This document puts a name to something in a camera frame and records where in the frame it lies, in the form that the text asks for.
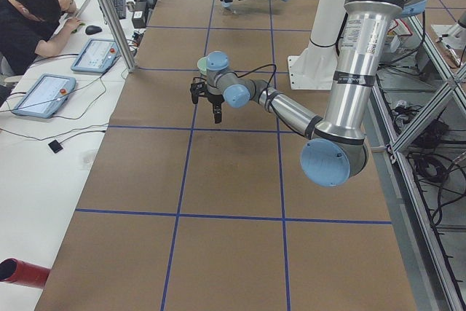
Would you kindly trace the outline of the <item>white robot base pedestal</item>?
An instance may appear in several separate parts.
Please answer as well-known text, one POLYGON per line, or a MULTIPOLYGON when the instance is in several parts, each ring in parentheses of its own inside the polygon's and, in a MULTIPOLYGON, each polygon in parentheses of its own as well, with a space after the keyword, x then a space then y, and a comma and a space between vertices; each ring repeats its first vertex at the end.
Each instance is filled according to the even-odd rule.
POLYGON ((336 42, 343 26, 345 0, 319 0, 309 44, 299 56, 288 57, 294 90, 329 90, 337 66, 336 42))

